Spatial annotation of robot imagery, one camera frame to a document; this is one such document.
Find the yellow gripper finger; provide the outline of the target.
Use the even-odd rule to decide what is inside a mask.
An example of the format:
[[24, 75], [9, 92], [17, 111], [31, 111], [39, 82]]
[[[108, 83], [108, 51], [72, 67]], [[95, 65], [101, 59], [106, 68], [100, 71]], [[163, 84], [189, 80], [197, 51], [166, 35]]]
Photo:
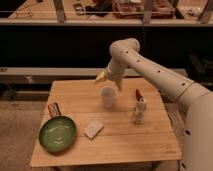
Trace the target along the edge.
[[105, 71], [102, 71], [102, 72], [100, 72], [100, 73], [97, 75], [97, 77], [96, 77], [96, 79], [95, 79], [95, 83], [98, 84], [98, 83], [104, 82], [104, 81], [106, 81], [106, 80], [107, 80], [106, 72], [105, 72]]

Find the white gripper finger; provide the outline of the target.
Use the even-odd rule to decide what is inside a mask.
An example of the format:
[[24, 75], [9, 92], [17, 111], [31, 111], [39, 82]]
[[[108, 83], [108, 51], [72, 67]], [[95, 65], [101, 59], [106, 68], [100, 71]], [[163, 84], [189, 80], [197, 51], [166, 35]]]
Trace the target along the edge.
[[115, 85], [117, 86], [119, 91], [122, 91], [122, 80], [116, 80]]

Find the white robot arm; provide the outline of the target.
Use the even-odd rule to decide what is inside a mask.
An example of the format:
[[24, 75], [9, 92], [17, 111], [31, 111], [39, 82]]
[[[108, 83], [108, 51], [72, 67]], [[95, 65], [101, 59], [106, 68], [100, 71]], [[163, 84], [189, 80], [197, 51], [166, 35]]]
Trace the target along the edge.
[[187, 113], [180, 171], [213, 171], [213, 91], [140, 55], [135, 38], [114, 41], [109, 51], [96, 83], [114, 81], [121, 90], [125, 69], [135, 70]]

